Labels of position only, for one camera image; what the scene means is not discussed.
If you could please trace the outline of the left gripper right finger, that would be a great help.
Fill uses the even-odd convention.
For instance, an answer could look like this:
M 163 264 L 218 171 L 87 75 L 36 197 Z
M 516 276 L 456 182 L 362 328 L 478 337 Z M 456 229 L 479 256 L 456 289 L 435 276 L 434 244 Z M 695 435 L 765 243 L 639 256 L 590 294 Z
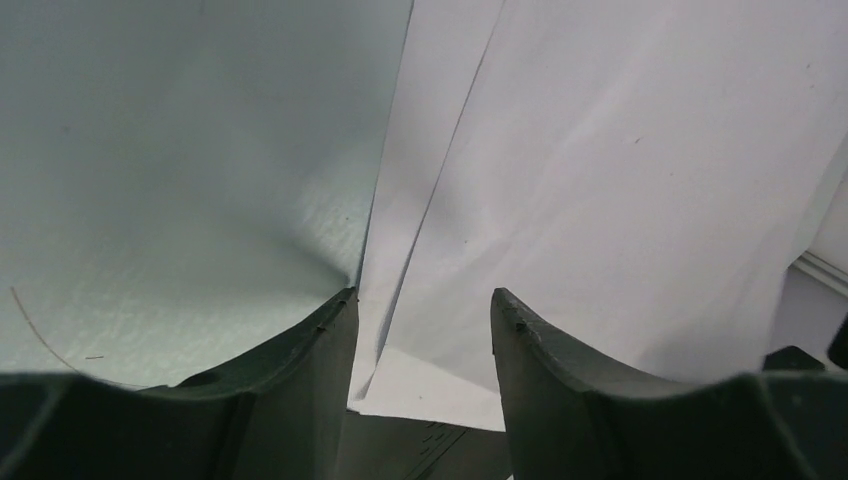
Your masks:
M 843 479 L 847 377 L 743 373 L 707 385 L 619 362 L 504 288 L 492 351 L 517 479 Z

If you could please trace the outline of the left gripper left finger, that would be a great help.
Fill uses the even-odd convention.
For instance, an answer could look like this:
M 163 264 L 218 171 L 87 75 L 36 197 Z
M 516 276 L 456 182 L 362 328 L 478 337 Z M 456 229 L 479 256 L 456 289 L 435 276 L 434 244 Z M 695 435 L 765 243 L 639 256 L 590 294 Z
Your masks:
M 358 335 L 345 288 L 292 328 L 174 387 L 1 378 L 5 479 L 330 479 Z

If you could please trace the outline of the black folder with beige cover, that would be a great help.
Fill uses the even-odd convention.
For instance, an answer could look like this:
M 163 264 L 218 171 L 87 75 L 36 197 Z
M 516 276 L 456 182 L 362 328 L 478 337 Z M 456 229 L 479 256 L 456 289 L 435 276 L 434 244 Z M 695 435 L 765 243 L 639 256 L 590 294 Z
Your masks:
M 510 479 L 512 470 L 502 432 L 348 411 L 335 477 L 498 480 Z

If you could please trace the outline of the white paper sheet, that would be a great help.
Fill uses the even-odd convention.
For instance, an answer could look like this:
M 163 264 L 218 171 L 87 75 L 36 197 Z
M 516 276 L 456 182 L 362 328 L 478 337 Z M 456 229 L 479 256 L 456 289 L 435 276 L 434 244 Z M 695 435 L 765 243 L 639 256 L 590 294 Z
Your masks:
M 365 398 L 461 110 L 503 4 L 413 4 L 359 279 L 349 403 Z
M 496 288 L 639 370 L 755 370 L 847 168 L 843 1 L 500 1 L 366 415 L 499 431 Z

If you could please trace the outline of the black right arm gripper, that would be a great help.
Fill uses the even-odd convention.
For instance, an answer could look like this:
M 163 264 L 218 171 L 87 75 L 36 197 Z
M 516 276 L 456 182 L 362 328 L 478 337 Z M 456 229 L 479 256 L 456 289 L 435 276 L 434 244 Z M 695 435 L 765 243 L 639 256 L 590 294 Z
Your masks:
M 769 370 L 803 370 L 828 371 L 838 368 L 847 370 L 847 332 L 839 331 L 831 341 L 826 351 L 829 367 L 824 361 L 817 359 L 797 346 L 787 346 L 765 357 L 763 369 Z

